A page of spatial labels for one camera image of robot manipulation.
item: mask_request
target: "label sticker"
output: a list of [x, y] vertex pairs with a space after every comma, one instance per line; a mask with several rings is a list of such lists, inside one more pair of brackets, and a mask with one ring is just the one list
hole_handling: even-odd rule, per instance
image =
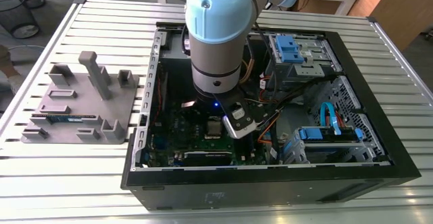
[[260, 80], [260, 81], [259, 81], [259, 88], [260, 88], [261, 90], [265, 89], [265, 81], [264, 81], [264, 80]]
[[216, 204], [225, 197], [225, 192], [205, 193], [204, 203]]
[[68, 119], [69, 122], [81, 122], [81, 119]]
[[189, 40], [188, 39], [184, 39], [184, 49], [185, 50], [191, 50], [191, 47], [189, 47]]
[[288, 139], [288, 134], [285, 132], [281, 133], [281, 136], [279, 136], [279, 140]]
[[277, 155], [277, 153], [276, 153], [276, 151], [273, 150], [273, 148], [269, 148], [269, 154], [271, 154], [271, 156], [276, 159], [276, 155]]
[[309, 51], [300, 51], [301, 56], [312, 56]]

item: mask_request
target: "floor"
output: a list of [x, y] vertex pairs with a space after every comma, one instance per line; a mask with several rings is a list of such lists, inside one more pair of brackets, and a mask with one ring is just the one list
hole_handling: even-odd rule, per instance
[[[31, 11], [34, 19], [40, 25], [40, 34], [25, 40], [14, 40], [0, 27], [0, 44], [11, 47], [22, 44], [44, 46], [48, 43], [52, 33], [62, 19], [64, 14], [70, 6], [73, 0], [46, 0], [42, 8]], [[156, 2], [156, 0], [125, 0], [140, 2]], [[177, 3], [177, 0], [168, 0], [168, 3]], [[35, 62], [40, 49], [17, 48], [10, 51], [11, 60], [15, 68], [21, 74], [26, 74], [30, 70], [31, 64]], [[410, 44], [403, 51], [403, 55], [423, 79], [426, 85], [433, 89], [433, 39], [424, 41], [422, 36]], [[11, 99], [10, 91], [5, 90], [6, 78], [0, 74], [0, 111], [5, 110]]]

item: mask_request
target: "blue drive bracket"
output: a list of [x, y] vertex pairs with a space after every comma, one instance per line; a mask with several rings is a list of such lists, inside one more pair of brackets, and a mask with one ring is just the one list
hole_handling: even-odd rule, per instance
[[319, 107], [319, 125], [320, 126], [327, 126], [325, 125], [325, 108], [330, 111], [330, 119], [331, 119], [331, 126], [334, 128], [334, 133], [335, 133], [335, 135], [340, 135], [335, 110], [334, 110], [334, 106], [332, 106], [332, 104], [330, 102], [323, 102], [321, 106]]
[[289, 35], [276, 36], [276, 47], [283, 63], [303, 63], [299, 46]]
[[299, 129], [300, 139], [323, 139], [319, 128], [303, 128]]

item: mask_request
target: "robotic arm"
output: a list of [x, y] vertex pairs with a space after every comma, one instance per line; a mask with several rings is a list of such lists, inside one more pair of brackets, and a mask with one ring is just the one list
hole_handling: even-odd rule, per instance
[[217, 99], [228, 133], [232, 138], [241, 138], [255, 129], [236, 90], [245, 37], [265, 4], [289, 7], [295, 0], [183, 1], [195, 88]]

